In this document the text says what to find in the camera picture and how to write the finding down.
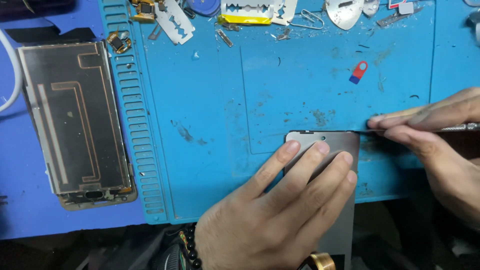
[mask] human hand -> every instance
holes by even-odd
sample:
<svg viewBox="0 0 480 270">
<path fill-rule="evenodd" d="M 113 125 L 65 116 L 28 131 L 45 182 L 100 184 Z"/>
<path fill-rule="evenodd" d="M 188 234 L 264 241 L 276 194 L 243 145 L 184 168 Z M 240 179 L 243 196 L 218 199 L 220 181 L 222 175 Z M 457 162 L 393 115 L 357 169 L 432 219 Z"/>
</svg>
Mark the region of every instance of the human hand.
<svg viewBox="0 0 480 270">
<path fill-rule="evenodd" d="M 195 249 L 202 269 L 294 270 L 315 250 L 351 196 L 357 176 L 350 170 L 353 157 L 341 152 L 308 183 L 330 150 L 319 141 L 264 193 L 299 149 L 298 141 L 286 142 L 246 184 L 201 216 Z"/>
<path fill-rule="evenodd" d="M 424 164 L 436 198 L 467 224 L 480 225 L 480 140 L 478 132 L 428 132 L 480 122 L 480 87 L 464 89 L 442 101 L 371 118 L 368 126 L 410 148 Z"/>
</svg>

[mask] white cable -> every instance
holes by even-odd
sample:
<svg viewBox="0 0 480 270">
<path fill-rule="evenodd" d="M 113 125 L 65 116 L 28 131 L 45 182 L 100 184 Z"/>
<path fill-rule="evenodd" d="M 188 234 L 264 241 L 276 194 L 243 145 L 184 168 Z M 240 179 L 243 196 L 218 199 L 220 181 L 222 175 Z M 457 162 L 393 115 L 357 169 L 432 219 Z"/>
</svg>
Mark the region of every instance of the white cable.
<svg viewBox="0 0 480 270">
<path fill-rule="evenodd" d="M 15 86 L 13 87 L 13 92 L 10 98 L 8 99 L 7 103 L 0 106 L 0 112 L 4 111 L 8 107 L 10 107 L 15 100 L 17 99 L 18 95 L 22 91 L 22 68 L 20 67 L 20 62 L 18 62 L 17 54 L 15 50 L 12 48 L 12 45 L 8 41 L 5 34 L 0 29 L 0 41 L 7 50 L 7 54 L 10 57 L 10 61 L 12 62 L 13 72 L 15 74 Z"/>
</svg>

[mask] blue table surface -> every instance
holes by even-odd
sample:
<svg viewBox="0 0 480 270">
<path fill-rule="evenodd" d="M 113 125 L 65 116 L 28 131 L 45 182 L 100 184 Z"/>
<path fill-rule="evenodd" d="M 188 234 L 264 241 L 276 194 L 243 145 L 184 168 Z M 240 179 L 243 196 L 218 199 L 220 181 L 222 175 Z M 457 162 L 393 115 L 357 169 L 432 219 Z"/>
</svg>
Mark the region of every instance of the blue table surface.
<svg viewBox="0 0 480 270">
<path fill-rule="evenodd" d="M 321 5 L 299 0 L 297 11 L 316 12 Z M 182 46 L 164 34 L 147 40 L 153 25 L 142 25 L 152 88 L 149 108 L 161 130 L 154 137 L 162 142 L 163 169 L 168 171 L 169 192 L 164 193 L 173 210 L 169 217 L 198 218 L 244 182 L 288 130 L 363 129 L 372 114 L 435 102 L 478 85 L 480 49 L 463 25 L 476 9 L 448 0 L 418 5 L 424 6 L 420 13 L 386 29 L 375 23 L 392 13 L 384 5 L 373 19 L 362 16 L 349 31 L 324 17 L 323 30 L 293 28 L 288 41 L 271 37 L 282 32 L 277 25 L 243 27 L 227 32 L 232 48 L 214 38 L 214 19 L 194 19 L 194 37 Z M 104 38 L 95 0 L 79 0 L 72 13 L 48 19 L 62 32 L 90 27 L 99 40 Z M 30 19 L 0 23 L 0 28 L 48 25 Z M 354 85 L 348 78 L 363 60 L 368 70 Z M 13 72 L 2 48 L 0 74 L 4 102 L 13 89 Z M 184 140 L 178 127 L 189 131 L 193 143 Z M 384 154 L 385 148 L 396 156 Z M 139 200 L 75 212 L 60 206 L 23 97 L 0 113 L 0 160 L 0 196 L 8 196 L 8 204 L 0 206 L 0 238 L 144 223 Z M 406 195 L 408 183 L 416 180 L 408 170 L 418 167 L 402 148 L 363 137 L 357 202 Z"/>
</svg>

